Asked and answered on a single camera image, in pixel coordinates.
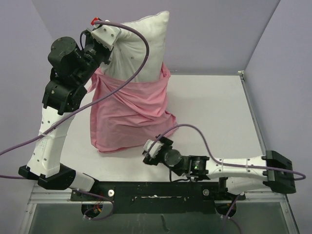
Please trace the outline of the pink satin rose pillowcase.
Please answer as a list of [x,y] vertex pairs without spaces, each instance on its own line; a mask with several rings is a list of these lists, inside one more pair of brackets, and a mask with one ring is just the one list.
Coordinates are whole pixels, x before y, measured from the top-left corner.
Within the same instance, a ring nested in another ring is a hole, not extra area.
[[91,144],[102,153],[144,145],[177,124],[167,110],[171,73],[165,65],[155,82],[130,82],[91,106]]

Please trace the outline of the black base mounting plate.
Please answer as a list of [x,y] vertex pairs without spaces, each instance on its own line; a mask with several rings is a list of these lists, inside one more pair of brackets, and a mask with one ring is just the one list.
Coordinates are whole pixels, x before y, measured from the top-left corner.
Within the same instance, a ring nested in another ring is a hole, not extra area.
[[232,201],[219,182],[97,182],[91,193],[114,202],[115,214],[215,214],[215,204]]

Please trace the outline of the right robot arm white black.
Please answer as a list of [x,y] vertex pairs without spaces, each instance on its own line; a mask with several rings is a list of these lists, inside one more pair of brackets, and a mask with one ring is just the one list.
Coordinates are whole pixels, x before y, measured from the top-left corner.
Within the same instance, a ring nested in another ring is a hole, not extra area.
[[265,188],[280,194],[296,192],[292,162],[276,151],[251,158],[212,159],[183,156],[172,144],[173,141],[164,136],[158,141],[147,140],[143,146],[143,162],[155,166],[162,163],[177,176],[193,181],[224,179],[217,187],[222,199]]

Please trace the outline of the pink pillow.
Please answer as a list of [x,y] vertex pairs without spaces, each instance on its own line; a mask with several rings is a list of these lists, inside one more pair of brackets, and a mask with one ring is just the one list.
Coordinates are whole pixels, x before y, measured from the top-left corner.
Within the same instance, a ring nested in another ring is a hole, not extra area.
[[[140,32],[148,42],[149,56],[133,82],[154,82],[159,80],[165,53],[165,40],[169,22],[169,11],[146,16],[132,22],[125,22]],[[146,46],[136,34],[122,29],[111,55],[109,65],[101,64],[101,72],[111,78],[127,80],[140,67],[146,55]]]

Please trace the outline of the aluminium frame rail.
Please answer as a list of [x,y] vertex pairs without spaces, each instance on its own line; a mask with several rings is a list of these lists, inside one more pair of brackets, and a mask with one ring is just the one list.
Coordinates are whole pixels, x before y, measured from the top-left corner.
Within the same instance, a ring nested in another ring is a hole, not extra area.
[[109,181],[84,173],[91,188],[85,192],[83,185],[70,185],[78,173],[61,165],[59,174],[35,178],[29,204],[81,204],[83,216],[90,220],[123,214],[188,213],[232,218],[239,201],[274,195],[286,200],[295,192],[291,170],[291,161],[275,151],[263,150],[255,158],[190,156],[173,168],[181,176],[179,181]]

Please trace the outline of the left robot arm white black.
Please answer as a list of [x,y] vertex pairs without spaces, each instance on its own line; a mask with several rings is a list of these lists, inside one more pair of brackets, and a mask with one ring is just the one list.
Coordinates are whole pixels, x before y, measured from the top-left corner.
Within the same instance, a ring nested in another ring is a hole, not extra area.
[[71,37],[61,37],[51,45],[48,61],[52,70],[42,99],[40,139],[28,163],[19,168],[19,175],[48,190],[82,190],[86,199],[94,200],[99,195],[95,179],[61,164],[60,157],[74,119],[72,113],[87,93],[85,84],[102,63],[109,63],[117,37],[106,29],[83,33],[83,49]]

